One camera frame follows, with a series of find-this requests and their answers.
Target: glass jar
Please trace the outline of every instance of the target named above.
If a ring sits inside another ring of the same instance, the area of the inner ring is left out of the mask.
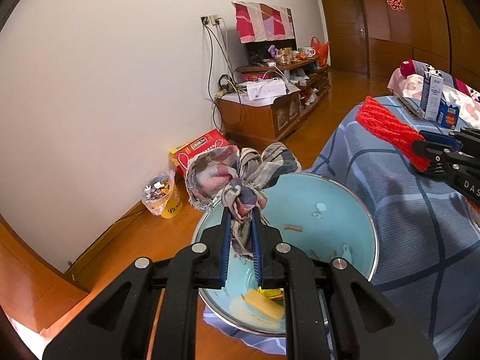
[[[292,62],[290,54],[280,54],[280,63],[282,65],[288,65],[290,62]]]

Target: metal screw head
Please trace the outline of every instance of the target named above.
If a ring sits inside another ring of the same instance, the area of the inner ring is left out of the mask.
[[[289,244],[285,244],[284,242],[282,242],[281,244],[278,244],[276,248],[277,248],[277,251],[279,251],[280,253],[288,253],[289,251],[292,250],[292,247]]]
[[[193,244],[191,246],[191,250],[193,250],[195,253],[203,253],[205,250],[207,250],[207,245],[199,242],[199,243]]]
[[[333,266],[337,269],[345,269],[348,267],[349,263],[346,262],[344,259],[335,259],[333,260]]]
[[[135,260],[135,266],[138,269],[147,268],[147,266],[149,265],[150,265],[150,261],[147,259],[147,257],[140,257],[139,259]]]

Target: red box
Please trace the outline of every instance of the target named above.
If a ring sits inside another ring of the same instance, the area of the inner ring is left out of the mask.
[[[187,170],[189,159],[200,153],[228,145],[230,145],[229,141],[227,141],[218,130],[212,130],[186,145],[170,150],[169,153],[178,172],[183,176]]]
[[[244,81],[260,81],[261,79],[269,80],[273,77],[278,77],[278,74],[270,71],[267,73],[244,73],[243,80]]]

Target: wooden shelf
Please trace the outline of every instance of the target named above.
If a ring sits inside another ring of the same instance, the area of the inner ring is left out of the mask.
[[[282,132],[275,142],[281,142],[286,139],[289,135],[291,135],[294,131],[298,130],[302,125],[303,121],[307,118],[307,116],[312,112],[321,102],[323,97],[328,94],[328,90],[330,89],[330,85],[327,85],[323,92],[317,97],[317,100],[300,110],[300,116],[284,131]]]
[[[285,140],[328,95],[328,68],[309,70],[310,74],[314,74],[307,80],[307,86],[299,87],[301,90],[319,90],[316,101],[306,108],[301,107],[299,91],[279,96],[272,104],[261,107],[219,99],[217,105],[223,124],[229,131],[229,139],[240,147],[253,147],[260,151],[271,143]]]
[[[279,64],[277,63],[277,68],[280,71],[291,71],[292,69],[296,68],[301,68],[302,66],[308,65],[312,62],[318,61],[318,56],[314,58],[307,58],[304,61],[297,62],[294,64]],[[240,67],[237,69],[238,73],[252,73],[252,72],[264,72],[264,71],[270,71],[270,70],[276,70],[275,67],[270,67],[267,64],[265,66],[246,66],[246,67]]]
[[[323,66],[319,69],[316,69],[316,72],[315,72],[315,76],[313,76],[311,79],[309,79],[307,81],[307,85],[303,86],[303,85],[297,85],[297,87],[304,91],[306,90],[307,88],[309,88],[310,86],[312,86],[313,83],[315,83],[316,81],[318,81],[318,79],[321,79],[322,77],[324,77],[325,75],[322,74],[323,72],[327,71],[328,69],[328,66]]]

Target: yellow bucket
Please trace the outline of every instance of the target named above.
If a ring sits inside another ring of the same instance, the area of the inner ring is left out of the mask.
[[[173,186],[173,194],[169,201],[166,202],[166,206],[160,214],[163,218],[173,218],[176,216],[183,207],[182,198],[180,197],[177,186]]]

